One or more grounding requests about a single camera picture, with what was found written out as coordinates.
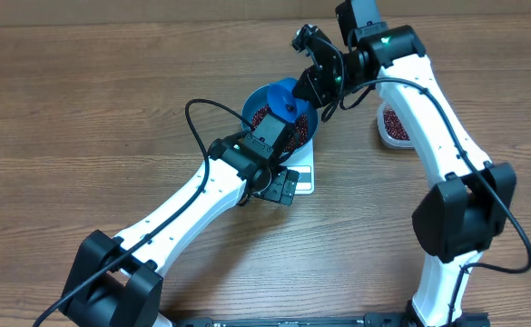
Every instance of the blue scoop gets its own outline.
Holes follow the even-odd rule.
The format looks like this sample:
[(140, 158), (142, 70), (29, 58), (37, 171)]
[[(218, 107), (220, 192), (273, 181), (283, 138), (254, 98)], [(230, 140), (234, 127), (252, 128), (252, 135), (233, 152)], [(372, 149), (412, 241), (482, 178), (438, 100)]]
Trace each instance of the blue scoop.
[(272, 112), (288, 123), (295, 123), (310, 108), (310, 103), (296, 99), (291, 93), (296, 84), (294, 78), (286, 78), (270, 84), (267, 91), (267, 103)]

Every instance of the wooden surface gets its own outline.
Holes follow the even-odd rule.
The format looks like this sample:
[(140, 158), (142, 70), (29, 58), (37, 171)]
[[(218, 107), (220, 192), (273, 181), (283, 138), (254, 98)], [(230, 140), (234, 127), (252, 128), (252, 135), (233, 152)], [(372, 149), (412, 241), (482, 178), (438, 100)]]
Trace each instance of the wooden surface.
[[(0, 26), (333, 18), (344, 0), (0, 0)], [(531, 14), (531, 0), (377, 0), (383, 15)]]
[[(513, 211), (531, 238), (531, 15), (408, 17), (478, 144), (515, 167)], [(315, 21), (333, 40), (338, 26)], [(142, 219), (201, 155), (183, 106), (238, 111), (256, 88), (299, 76), (288, 46), (304, 21), (0, 28), (0, 326), (29, 326), (61, 293), (78, 245)], [(338, 111), (315, 139), (316, 192), (291, 207), (253, 201), (219, 217), (169, 271), (169, 317), (343, 316), (401, 311), (423, 252), (410, 215), (428, 191), (413, 152), (389, 151), (379, 99)], [(239, 122), (208, 106), (209, 144)], [(487, 263), (523, 264), (511, 226)], [(531, 323), (531, 273), (475, 271), (464, 308)], [(54, 314), (46, 326), (71, 326)]]

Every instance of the digital scale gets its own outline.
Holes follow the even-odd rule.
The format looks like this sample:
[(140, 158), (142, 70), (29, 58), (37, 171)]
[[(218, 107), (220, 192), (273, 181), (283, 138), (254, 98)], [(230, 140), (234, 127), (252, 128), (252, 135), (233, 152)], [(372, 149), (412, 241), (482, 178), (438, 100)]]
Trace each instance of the digital scale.
[[(297, 83), (297, 80), (294, 78), (286, 78), (274, 84), (268, 84), (260, 87), (255, 92), (253, 92), (245, 105), (241, 115), (243, 118), (251, 121), (252, 117), (257, 113), (259, 109), (270, 104), (268, 101), (268, 92), (270, 87), (273, 85), (275, 87), (284, 87), (288, 91), (288, 96), (290, 91), (293, 89), (293, 86)], [(300, 103), (300, 105), (306, 104), (307, 109), (301, 109), (300, 114), (306, 114), (308, 116), (308, 141), (299, 149), (291, 155), (291, 158), (288, 159), (284, 166), (287, 166), (289, 169), (300, 173), (300, 179), (298, 180), (297, 188), (295, 194), (312, 194), (315, 188), (315, 178), (314, 178), (314, 169), (313, 169), (313, 136), (318, 130), (318, 111), (313, 109), (311, 105), (305, 101)], [(249, 130), (249, 126), (244, 123), (241, 123), (241, 128), (243, 130)]]

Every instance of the wall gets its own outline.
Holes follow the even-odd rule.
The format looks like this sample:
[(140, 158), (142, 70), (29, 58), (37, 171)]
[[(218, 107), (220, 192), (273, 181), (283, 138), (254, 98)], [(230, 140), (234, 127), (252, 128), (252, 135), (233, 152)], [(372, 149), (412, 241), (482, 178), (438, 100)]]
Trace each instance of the wall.
[[(334, 16), (342, 0), (0, 0), (0, 26)], [(378, 0), (383, 15), (531, 14), (531, 0)]]

